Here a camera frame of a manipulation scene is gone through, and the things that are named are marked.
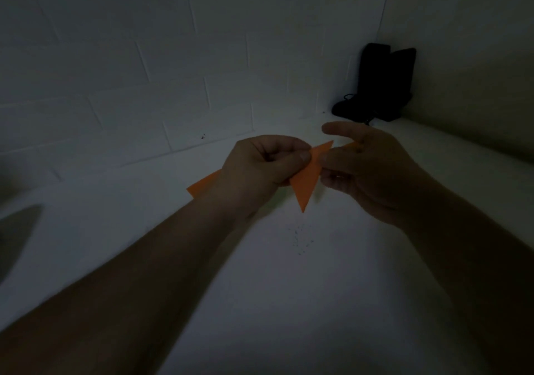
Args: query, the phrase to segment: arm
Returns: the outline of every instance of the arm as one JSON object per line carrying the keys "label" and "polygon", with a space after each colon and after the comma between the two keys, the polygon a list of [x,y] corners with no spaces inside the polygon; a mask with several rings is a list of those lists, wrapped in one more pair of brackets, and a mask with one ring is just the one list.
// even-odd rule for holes
{"label": "arm", "polygon": [[154,370],[188,284],[237,222],[310,159],[286,136],[240,141],[211,188],[0,334],[0,373]]}
{"label": "arm", "polygon": [[421,169],[391,135],[332,122],[355,149],[322,159],[322,182],[403,230],[450,296],[497,373],[530,373],[534,252]]}

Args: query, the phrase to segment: white table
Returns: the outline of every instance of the white table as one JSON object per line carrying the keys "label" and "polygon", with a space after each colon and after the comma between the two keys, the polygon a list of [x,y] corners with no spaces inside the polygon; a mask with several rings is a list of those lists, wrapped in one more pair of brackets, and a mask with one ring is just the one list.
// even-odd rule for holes
{"label": "white table", "polygon": [[[319,128],[327,120],[261,126],[254,135],[290,134],[317,145],[328,140]],[[533,166],[407,120],[376,124],[442,183],[521,239],[534,239]],[[0,218],[40,207],[0,284],[0,325],[187,203],[185,188],[220,168],[236,140],[39,188],[1,205]],[[259,215],[208,267],[214,278],[160,373],[483,371],[450,301],[399,230],[321,185],[304,214],[282,189]]]}

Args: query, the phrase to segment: black object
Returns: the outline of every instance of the black object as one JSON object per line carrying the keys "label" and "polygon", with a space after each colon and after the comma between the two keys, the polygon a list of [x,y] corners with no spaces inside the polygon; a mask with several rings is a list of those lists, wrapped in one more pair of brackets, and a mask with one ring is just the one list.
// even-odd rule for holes
{"label": "black object", "polygon": [[332,107],[332,114],[369,124],[373,118],[393,121],[412,98],[415,48],[390,53],[389,45],[369,43],[362,51],[358,93]]}

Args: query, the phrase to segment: person's left hand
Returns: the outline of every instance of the person's left hand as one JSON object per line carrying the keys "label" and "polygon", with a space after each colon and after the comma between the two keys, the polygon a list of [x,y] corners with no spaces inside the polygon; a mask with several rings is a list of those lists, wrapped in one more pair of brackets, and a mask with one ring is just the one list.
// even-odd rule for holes
{"label": "person's left hand", "polygon": [[311,160],[311,146],[290,136],[264,135],[236,143],[207,197],[241,220],[255,213]]}

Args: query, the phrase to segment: folded orange paper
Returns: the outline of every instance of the folded orange paper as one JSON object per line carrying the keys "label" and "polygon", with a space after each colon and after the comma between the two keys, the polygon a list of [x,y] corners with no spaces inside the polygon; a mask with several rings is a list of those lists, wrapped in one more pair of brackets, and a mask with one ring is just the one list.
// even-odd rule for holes
{"label": "folded orange paper", "polygon": [[[293,177],[290,178],[291,187],[295,191],[298,204],[301,207],[301,210],[304,212],[306,206],[310,202],[311,195],[319,176],[321,174],[321,165],[319,164],[319,155],[321,153],[327,152],[332,147],[334,141],[330,141],[317,146],[310,150],[311,153],[311,162]],[[343,146],[344,148],[359,148],[360,144],[352,142]],[[208,187],[219,175],[221,170],[217,170],[214,173],[211,173],[209,176],[204,177],[202,180],[197,181],[193,185],[187,188],[187,191],[191,194],[193,198],[196,198],[203,190]]]}

